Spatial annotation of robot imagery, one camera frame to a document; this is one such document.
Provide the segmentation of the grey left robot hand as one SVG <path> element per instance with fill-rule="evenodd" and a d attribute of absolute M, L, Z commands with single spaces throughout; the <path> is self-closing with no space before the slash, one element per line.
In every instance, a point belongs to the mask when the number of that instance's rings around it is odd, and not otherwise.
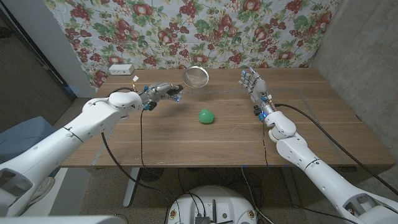
<path fill-rule="evenodd" d="M 180 101 L 183 86 L 172 83 L 154 83 L 145 86 L 144 90 L 139 93 L 142 105 L 146 106 L 151 102 L 158 103 L 160 100 Z"/>

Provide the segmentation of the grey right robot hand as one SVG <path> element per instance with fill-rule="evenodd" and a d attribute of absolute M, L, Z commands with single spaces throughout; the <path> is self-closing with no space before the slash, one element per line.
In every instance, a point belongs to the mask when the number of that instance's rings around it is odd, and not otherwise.
<path fill-rule="evenodd" d="M 263 117 L 266 117 L 275 112 L 272 95 L 269 93 L 266 82 L 252 67 L 250 68 L 250 72 L 242 71 L 241 79 L 238 83 L 250 94 L 250 99 L 254 103 L 255 115 L 261 114 Z"/>

